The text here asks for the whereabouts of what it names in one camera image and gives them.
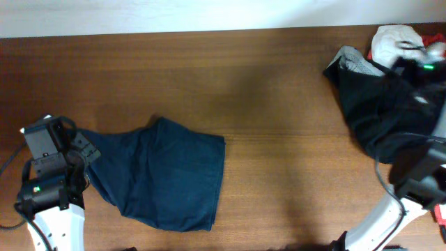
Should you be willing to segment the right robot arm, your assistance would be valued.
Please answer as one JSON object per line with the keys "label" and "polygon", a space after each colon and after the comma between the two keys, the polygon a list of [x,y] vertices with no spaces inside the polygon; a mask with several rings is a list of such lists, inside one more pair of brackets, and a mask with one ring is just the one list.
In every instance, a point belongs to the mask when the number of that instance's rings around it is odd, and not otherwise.
{"label": "right robot arm", "polygon": [[397,59],[384,68],[337,56],[324,75],[334,84],[345,121],[374,168],[385,195],[331,250],[385,250],[411,221],[445,203],[445,62]]}

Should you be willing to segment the navy blue shorts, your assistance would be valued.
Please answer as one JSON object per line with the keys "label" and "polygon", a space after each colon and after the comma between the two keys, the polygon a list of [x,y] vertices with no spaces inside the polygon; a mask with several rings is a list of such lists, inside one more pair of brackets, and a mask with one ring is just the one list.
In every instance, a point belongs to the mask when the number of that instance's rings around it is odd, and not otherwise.
{"label": "navy blue shorts", "polygon": [[86,170],[91,185],[124,217],[166,231],[211,230],[226,142],[160,117],[120,134],[80,131],[101,156]]}

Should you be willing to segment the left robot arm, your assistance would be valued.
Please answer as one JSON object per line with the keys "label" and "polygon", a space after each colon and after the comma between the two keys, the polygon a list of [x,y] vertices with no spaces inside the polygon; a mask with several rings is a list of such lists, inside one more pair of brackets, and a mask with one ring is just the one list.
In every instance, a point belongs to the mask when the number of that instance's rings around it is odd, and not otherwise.
{"label": "left robot arm", "polygon": [[31,152],[14,209],[36,250],[83,251],[86,170],[101,153],[64,116],[46,115],[20,130]]}

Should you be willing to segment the black shorts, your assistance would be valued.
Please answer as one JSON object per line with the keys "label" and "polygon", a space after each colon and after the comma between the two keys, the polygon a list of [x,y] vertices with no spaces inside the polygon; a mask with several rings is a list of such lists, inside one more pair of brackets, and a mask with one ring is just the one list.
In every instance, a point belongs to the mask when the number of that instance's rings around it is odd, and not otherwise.
{"label": "black shorts", "polygon": [[363,151],[381,163],[398,151],[445,136],[445,83],[415,87],[344,45],[323,74],[339,94],[341,111]]}

